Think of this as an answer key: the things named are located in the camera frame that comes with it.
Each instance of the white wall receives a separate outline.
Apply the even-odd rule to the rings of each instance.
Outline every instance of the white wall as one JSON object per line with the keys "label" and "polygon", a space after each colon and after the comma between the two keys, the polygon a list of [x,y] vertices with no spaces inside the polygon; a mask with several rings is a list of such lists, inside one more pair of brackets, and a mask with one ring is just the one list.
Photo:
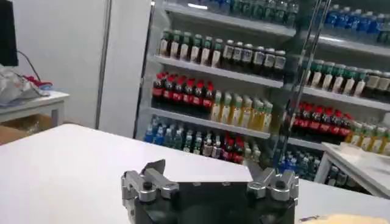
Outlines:
{"label": "white wall", "polygon": [[[43,80],[71,95],[65,119],[94,127],[105,0],[12,1],[18,49]],[[20,72],[32,74],[20,55],[19,62]]]}

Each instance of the shelf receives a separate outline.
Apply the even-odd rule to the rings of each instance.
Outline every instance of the shelf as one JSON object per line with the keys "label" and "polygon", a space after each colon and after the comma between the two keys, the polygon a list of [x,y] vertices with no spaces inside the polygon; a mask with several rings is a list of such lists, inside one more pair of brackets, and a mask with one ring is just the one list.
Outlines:
{"label": "shelf", "polygon": [[[234,132],[234,133],[238,133],[238,134],[242,134],[242,135],[246,135],[246,136],[251,136],[251,137],[255,137],[255,138],[267,139],[270,137],[269,133],[255,131],[255,130],[241,128],[241,127],[236,127],[236,126],[227,125],[227,124],[223,124],[223,123],[219,123],[219,122],[209,121],[206,119],[193,117],[193,116],[189,116],[189,115],[185,115],[185,114],[180,114],[180,113],[176,113],[176,112],[172,112],[172,111],[162,110],[162,109],[153,108],[153,107],[148,108],[148,110],[151,114],[161,116],[161,117],[171,118],[171,119],[174,119],[177,121],[188,122],[188,123],[202,125],[202,126],[211,127],[211,128],[217,128],[220,130],[230,131],[230,132]],[[321,150],[321,151],[324,150],[324,146],[319,144],[319,143],[304,141],[304,140],[296,139],[296,138],[289,138],[288,143],[292,144],[292,145],[299,145],[302,147]]]}
{"label": "shelf", "polygon": [[219,68],[212,68],[209,66],[194,64],[194,63],[190,63],[190,62],[186,62],[186,61],[180,61],[180,60],[161,57],[161,56],[155,56],[154,61],[159,62],[159,63],[164,64],[164,65],[171,65],[171,66],[175,66],[178,68],[184,68],[184,69],[189,69],[189,70],[193,70],[193,71],[205,72],[208,74],[223,76],[223,77],[236,79],[236,80],[242,80],[242,81],[250,82],[250,83],[257,83],[260,85],[270,86],[270,87],[274,87],[274,88],[281,88],[283,86],[283,82],[281,82],[281,81],[267,79],[267,78],[263,78],[263,77],[251,75],[251,74],[243,74],[243,73],[232,72],[232,71],[219,69]]}
{"label": "shelf", "polygon": [[251,21],[248,19],[240,19],[232,16],[221,15],[221,14],[209,12],[207,11],[206,8],[196,9],[194,7],[187,7],[184,5],[171,3],[171,2],[165,2],[163,4],[163,7],[167,12],[188,15],[199,19],[206,19],[217,23],[238,26],[241,28],[257,30],[266,33],[273,33],[276,35],[293,37],[296,32],[294,29],[287,28],[282,25],[267,23],[263,21]]}

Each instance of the beige object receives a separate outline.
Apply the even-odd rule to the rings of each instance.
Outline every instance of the beige object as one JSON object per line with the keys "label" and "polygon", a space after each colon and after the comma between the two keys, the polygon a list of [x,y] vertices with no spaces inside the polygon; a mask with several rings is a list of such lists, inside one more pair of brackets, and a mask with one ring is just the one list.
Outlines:
{"label": "beige object", "polygon": [[301,224],[389,224],[386,220],[358,215],[336,214],[325,217],[318,217]]}

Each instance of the small white table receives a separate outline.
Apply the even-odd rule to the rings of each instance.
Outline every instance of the small white table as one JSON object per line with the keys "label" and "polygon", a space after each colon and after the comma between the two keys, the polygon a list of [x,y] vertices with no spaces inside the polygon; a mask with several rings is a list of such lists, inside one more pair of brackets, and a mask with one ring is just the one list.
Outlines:
{"label": "small white table", "polygon": [[0,123],[51,111],[52,127],[63,124],[65,100],[69,94],[49,91],[50,96],[27,100],[14,107],[0,107]]}
{"label": "small white table", "polygon": [[[252,180],[245,166],[66,124],[0,146],[0,223],[130,224],[121,175],[158,159],[172,181]],[[300,180],[296,219],[347,213],[390,221],[387,208],[390,200]]]}
{"label": "small white table", "polygon": [[334,164],[372,195],[390,198],[390,157],[364,151],[346,153],[340,151],[338,145],[322,144],[326,151],[315,182],[324,183]]}

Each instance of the refrigerated display case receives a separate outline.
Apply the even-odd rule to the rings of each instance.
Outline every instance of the refrigerated display case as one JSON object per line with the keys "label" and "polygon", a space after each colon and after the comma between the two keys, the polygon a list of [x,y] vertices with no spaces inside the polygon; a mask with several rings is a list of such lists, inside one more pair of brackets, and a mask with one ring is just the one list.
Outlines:
{"label": "refrigerated display case", "polygon": [[376,1],[152,2],[134,137],[164,135],[165,117],[264,139],[277,166],[288,145],[321,153],[355,121],[374,132],[390,110],[390,4]]}

